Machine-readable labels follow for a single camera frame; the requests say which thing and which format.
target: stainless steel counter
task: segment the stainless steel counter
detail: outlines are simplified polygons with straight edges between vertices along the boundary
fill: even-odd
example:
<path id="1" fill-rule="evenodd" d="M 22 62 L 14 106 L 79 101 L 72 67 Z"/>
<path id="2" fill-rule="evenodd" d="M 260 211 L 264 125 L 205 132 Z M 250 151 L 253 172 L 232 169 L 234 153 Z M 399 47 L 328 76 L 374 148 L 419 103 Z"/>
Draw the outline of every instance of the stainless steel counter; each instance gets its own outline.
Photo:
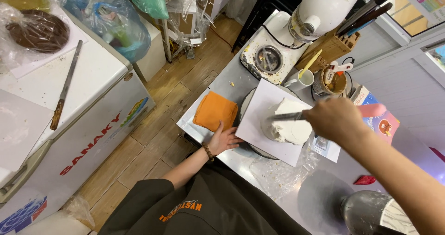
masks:
<path id="1" fill-rule="evenodd" d="M 258 83 L 259 80 L 241 64 L 238 53 L 201 97 L 195 101 L 177 125 L 197 142 L 208 141 L 213 133 L 192 123 L 193 116 L 203 97 L 212 90 L 237 103 L 240 107 L 243 98 L 250 90 L 257 87 Z M 297 95 L 309 105 L 314 105 L 310 88 L 298 92 Z M 428 147 L 406 128 L 399 127 L 393 137 L 392 144 L 443 183 L 443 171 L 445 170 L 443 170 L 444 165 L 440 164 L 442 161 L 438 161 Z M 221 153 L 218 158 L 238 175 L 261 190 L 249 170 L 249 166 L 258 156 L 249 146 L 244 144 L 239 148 Z M 319 154 L 317 156 L 320 161 L 313 175 L 308 176 L 301 187 L 277 200 L 276 203 L 314 235 L 348 234 L 344 221 L 340 217 L 341 200 L 359 190 L 386 191 L 378 182 L 369 186 L 353 185 L 353 182 L 361 175 L 369 175 L 370 173 L 344 150 L 340 151 L 337 163 Z"/>

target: white mug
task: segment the white mug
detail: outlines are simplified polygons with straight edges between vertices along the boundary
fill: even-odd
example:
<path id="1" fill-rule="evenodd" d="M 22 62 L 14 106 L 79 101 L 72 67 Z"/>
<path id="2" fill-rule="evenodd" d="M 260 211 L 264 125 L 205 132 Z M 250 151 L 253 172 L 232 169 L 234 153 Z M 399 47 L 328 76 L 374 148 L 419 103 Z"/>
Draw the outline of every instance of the white mug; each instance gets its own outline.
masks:
<path id="1" fill-rule="evenodd" d="M 297 73 L 293 74 L 286 83 L 284 83 L 284 87 L 287 87 L 289 90 L 292 90 L 293 92 L 302 90 L 311 84 L 314 83 L 314 74 L 310 70 L 306 70 L 303 73 L 303 76 L 299 78 L 300 72 L 303 70 L 298 71 Z"/>

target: offset spatula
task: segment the offset spatula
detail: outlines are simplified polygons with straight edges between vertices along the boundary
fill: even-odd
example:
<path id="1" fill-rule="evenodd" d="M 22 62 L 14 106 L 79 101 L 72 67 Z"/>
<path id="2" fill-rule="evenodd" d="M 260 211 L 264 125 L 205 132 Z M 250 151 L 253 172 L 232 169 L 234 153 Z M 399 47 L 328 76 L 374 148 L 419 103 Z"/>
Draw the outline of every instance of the offset spatula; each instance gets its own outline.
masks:
<path id="1" fill-rule="evenodd" d="M 66 76 L 65 84 L 63 85 L 62 92 L 60 93 L 59 102 L 57 103 L 56 110 L 54 111 L 53 121 L 49 128 L 51 130 L 57 129 L 59 125 L 60 116 L 62 115 L 63 105 L 65 104 L 66 95 L 68 94 L 68 88 L 71 84 L 71 79 L 73 78 L 74 68 L 76 67 L 77 59 L 79 58 L 79 53 L 81 52 L 82 40 L 79 40 L 77 44 L 76 52 L 74 53 L 73 61 L 71 62 L 70 70 Z"/>
<path id="2" fill-rule="evenodd" d="M 363 118 L 381 116 L 386 112 L 386 107 L 381 103 L 364 104 L 357 106 Z M 297 121 L 305 120 L 303 114 L 300 113 L 286 113 L 268 118 L 270 121 Z"/>

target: black shirt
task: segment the black shirt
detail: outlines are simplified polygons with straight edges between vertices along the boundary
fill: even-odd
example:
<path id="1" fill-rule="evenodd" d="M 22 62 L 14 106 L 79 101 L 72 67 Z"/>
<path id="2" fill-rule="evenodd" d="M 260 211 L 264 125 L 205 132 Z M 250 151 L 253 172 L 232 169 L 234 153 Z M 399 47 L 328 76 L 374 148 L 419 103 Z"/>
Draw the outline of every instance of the black shirt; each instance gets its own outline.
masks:
<path id="1" fill-rule="evenodd" d="M 310 234 L 236 173 L 206 164 L 183 187 L 136 183 L 98 235 Z"/>

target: wooden knife handle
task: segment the wooden knife handle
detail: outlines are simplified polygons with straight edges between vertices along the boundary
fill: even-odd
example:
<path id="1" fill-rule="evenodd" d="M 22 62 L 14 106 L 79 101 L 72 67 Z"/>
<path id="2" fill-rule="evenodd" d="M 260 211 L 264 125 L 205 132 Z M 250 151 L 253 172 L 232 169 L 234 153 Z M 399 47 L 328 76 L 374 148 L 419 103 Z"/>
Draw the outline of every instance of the wooden knife handle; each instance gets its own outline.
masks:
<path id="1" fill-rule="evenodd" d="M 59 100 L 57 103 L 56 110 L 54 111 L 53 121 L 51 122 L 51 126 L 49 128 L 51 130 L 57 129 L 57 126 L 59 125 L 60 116 L 62 115 L 62 109 L 63 105 L 65 104 L 65 100 Z"/>

